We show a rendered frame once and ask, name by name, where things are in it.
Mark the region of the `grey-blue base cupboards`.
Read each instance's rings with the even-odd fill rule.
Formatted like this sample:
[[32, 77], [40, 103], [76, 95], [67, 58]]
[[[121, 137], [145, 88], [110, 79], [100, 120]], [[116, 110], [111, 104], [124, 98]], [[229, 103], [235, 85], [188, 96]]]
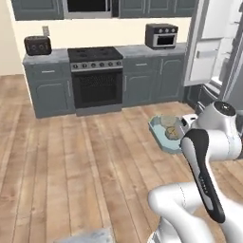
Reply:
[[24, 62], [30, 97], [38, 119], [75, 112], [68, 62]]
[[183, 54], [126, 57], [122, 106], [180, 101], [183, 66]]

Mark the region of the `black stove with oven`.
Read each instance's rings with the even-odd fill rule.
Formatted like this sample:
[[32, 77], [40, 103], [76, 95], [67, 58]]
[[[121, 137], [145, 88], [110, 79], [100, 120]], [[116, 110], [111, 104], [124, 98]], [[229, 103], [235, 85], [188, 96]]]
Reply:
[[122, 109], [122, 55], [114, 47], [67, 50], [77, 116]]

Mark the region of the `grey fridge door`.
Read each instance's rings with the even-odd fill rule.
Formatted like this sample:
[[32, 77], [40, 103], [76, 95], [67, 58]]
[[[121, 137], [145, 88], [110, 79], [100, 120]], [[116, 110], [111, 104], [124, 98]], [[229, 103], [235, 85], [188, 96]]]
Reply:
[[209, 82], [213, 75], [220, 40], [224, 35], [219, 0], [197, 0], [189, 30], [184, 86]]

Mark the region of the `pale tan dumpling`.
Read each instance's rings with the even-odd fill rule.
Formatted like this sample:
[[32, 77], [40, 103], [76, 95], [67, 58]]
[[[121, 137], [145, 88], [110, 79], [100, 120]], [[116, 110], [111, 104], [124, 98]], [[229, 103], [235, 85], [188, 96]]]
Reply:
[[176, 120], [177, 119], [175, 117], [171, 117], [171, 116], [162, 116], [160, 118], [161, 125], [164, 127], [173, 126], [175, 124]]
[[179, 135], [174, 126], [167, 127], [165, 130], [165, 136], [168, 140], [178, 140]]

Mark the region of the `black and silver toaster oven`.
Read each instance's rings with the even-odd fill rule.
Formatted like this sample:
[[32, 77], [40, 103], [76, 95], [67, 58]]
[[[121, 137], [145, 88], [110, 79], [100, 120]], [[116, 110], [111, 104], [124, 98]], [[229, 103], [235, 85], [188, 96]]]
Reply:
[[152, 49], [175, 48], [178, 26], [170, 24], [147, 24], [145, 26], [145, 44]]

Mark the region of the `grey-blue wall cupboards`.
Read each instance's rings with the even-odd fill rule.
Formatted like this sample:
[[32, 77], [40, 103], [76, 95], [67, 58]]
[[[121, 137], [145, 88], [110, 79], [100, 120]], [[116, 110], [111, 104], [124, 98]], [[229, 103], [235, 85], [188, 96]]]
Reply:
[[62, 0], [10, 0], [16, 21], [63, 20]]
[[120, 0], [120, 18], [191, 17], [196, 0]]

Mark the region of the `grey fridge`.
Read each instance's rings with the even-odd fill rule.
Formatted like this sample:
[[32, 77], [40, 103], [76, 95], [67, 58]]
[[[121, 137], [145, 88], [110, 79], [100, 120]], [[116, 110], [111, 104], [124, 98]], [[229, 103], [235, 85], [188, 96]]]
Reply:
[[219, 0], [218, 9], [222, 14], [224, 35], [212, 78], [217, 77], [222, 82], [219, 99], [243, 114], [243, 0]]

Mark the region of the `black toaster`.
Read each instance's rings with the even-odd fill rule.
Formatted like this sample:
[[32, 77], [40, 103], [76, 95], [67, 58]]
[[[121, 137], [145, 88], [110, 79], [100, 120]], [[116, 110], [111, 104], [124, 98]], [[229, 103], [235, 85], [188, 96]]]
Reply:
[[49, 55], [52, 51], [47, 36], [28, 36], [24, 39], [24, 45], [28, 56]]

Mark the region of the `silver microwave oven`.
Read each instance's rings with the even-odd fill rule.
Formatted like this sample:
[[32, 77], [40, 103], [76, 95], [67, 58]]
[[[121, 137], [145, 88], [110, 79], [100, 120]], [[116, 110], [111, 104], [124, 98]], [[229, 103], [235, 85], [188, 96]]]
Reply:
[[111, 17], [111, 0], [63, 0], [65, 19]]

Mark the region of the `light blue tupperware container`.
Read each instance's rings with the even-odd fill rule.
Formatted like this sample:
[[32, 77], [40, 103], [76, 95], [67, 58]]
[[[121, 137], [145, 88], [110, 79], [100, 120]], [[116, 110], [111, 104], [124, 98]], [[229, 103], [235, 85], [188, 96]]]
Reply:
[[[149, 122], [148, 122], [148, 126], [149, 126], [149, 130], [152, 133], [155, 141], [157, 142], [159, 148], [166, 153], [170, 153], [170, 154], [180, 154], [181, 153], [181, 149], [180, 149], [180, 139], [178, 140], [168, 140], [165, 136], [165, 130], [167, 127], [164, 127], [161, 125], [161, 121], [160, 118], [162, 116], [169, 116], [169, 115], [156, 115], [154, 116]], [[177, 116], [171, 116], [171, 117], [175, 117], [178, 121], [181, 121], [183, 124], [188, 123], [184, 118], [182, 117], [177, 117]]]

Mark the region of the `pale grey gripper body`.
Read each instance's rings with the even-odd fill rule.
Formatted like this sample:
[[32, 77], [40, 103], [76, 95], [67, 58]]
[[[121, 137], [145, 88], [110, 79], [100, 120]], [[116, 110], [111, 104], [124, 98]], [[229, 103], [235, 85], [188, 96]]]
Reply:
[[190, 125], [188, 123], [183, 124], [181, 121], [177, 121], [175, 128], [178, 133], [178, 138], [181, 140], [184, 135], [187, 133], [187, 131], [190, 129]]

